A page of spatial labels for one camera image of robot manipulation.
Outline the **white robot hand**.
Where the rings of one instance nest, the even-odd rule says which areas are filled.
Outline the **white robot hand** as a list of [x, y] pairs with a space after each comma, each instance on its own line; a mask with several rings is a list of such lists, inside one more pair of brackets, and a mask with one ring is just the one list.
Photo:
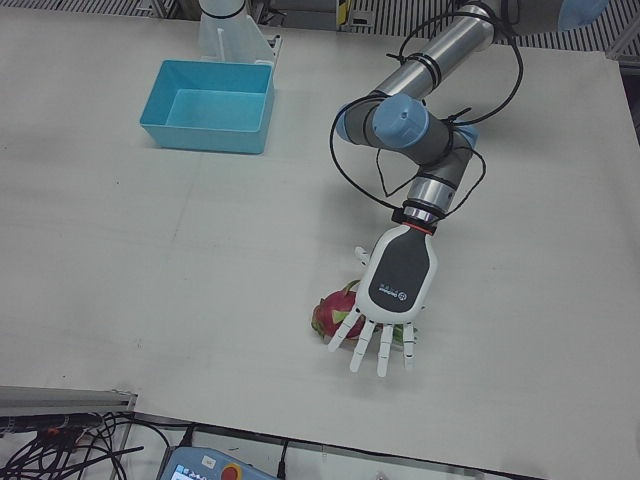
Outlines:
[[394, 328], [402, 327], [404, 366], [415, 364], [414, 323], [426, 305], [438, 268], [432, 232], [409, 223], [386, 231], [366, 260], [364, 276], [353, 307], [328, 344], [333, 352], [347, 338], [358, 319], [365, 320], [349, 365], [357, 372], [377, 326], [382, 327], [377, 375], [387, 374]]

